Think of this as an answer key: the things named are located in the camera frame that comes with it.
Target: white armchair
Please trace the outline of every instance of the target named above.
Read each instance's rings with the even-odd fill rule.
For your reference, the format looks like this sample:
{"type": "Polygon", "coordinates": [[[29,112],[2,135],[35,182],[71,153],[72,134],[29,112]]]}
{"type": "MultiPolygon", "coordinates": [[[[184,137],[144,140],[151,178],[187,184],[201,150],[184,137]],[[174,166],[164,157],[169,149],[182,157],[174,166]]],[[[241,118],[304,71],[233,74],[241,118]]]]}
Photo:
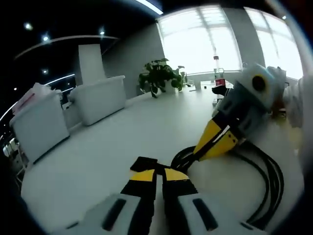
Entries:
{"type": "Polygon", "coordinates": [[[125,107],[124,78],[125,76],[106,78],[72,90],[69,100],[78,108],[84,125],[92,125],[125,107]]]}
{"type": "Polygon", "coordinates": [[[20,110],[11,120],[21,148],[31,163],[69,136],[60,92],[54,91],[20,110]]]}

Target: plant pot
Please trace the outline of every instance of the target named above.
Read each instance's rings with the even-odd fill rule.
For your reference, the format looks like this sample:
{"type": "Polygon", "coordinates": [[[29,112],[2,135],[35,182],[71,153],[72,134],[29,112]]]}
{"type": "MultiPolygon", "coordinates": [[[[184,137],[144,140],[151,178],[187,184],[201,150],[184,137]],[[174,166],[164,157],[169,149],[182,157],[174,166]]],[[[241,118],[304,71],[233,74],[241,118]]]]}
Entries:
{"type": "Polygon", "coordinates": [[[175,88],[172,87],[171,81],[165,81],[165,91],[168,94],[175,94],[175,88]]]}
{"type": "Polygon", "coordinates": [[[201,82],[200,81],[194,81],[194,85],[197,91],[201,90],[201,82]]]}

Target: white pillar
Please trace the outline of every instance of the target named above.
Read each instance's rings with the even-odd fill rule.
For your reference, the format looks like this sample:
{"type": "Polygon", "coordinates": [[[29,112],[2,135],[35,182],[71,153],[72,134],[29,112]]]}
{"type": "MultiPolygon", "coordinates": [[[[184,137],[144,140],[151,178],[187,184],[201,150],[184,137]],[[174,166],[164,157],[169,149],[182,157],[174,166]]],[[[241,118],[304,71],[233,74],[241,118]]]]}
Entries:
{"type": "Polygon", "coordinates": [[[100,44],[79,45],[75,57],[74,67],[77,85],[93,84],[106,78],[100,44]]]}

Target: gray wall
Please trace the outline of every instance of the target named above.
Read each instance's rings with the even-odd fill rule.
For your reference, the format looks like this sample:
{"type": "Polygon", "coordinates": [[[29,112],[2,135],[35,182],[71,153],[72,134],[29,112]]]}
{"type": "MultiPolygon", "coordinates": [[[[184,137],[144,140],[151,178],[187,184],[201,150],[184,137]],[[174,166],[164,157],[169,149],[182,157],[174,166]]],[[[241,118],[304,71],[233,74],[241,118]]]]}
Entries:
{"type": "Polygon", "coordinates": [[[152,60],[164,57],[155,23],[115,44],[103,55],[103,64],[107,77],[125,76],[124,86],[129,99],[138,95],[138,76],[143,66],[152,60]]]}
{"type": "MultiPolygon", "coordinates": [[[[234,31],[238,43],[241,61],[248,64],[258,63],[265,66],[262,47],[255,28],[244,9],[223,8],[234,31]]],[[[138,75],[145,63],[164,57],[162,42],[157,25],[151,25],[132,37],[119,42],[110,51],[104,54],[104,68],[107,77],[125,75],[124,84],[127,98],[138,95],[136,91],[138,75]]],[[[240,76],[239,72],[226,72],[224,77],[234,83],[240,76]]],[[[214,74],[188,75],[189,79],[209,81],[214,79],[214,74]]],[[[290,85],[297,80],[287,78],[290,85]]]]}
{"type": "Polygon", "coordinates": [[[244,9],[223,8],[233,29],[241,61],[265,66],[261,44],[249,15],[244,9]]]}

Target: white bag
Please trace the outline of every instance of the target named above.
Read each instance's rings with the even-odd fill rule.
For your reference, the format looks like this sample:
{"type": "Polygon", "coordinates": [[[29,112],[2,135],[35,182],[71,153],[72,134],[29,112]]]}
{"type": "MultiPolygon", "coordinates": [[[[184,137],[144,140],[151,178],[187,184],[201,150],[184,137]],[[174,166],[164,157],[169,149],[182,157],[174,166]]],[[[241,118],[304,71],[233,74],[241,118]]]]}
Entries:
{"type": "Polygon", "coordinates": [[[22,108],[28,104],[39,100],[52,92],[49,86],[35,83],[34,86],[23,95],[23,97],[12,108],[13,115],[16,115],[22,108]]]}

